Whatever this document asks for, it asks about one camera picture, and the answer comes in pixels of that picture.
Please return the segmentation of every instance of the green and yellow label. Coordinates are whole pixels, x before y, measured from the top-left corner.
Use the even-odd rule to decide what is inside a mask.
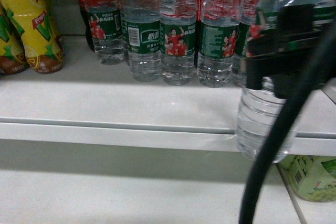
[[[26,68],[25,53],[15,36],[15,28],[0,5],[0,72],[15,74]]]
[[[9,20],[21,36],[28,64],[39,73],[60,70],[63,51],[46,0],[1,1]]]

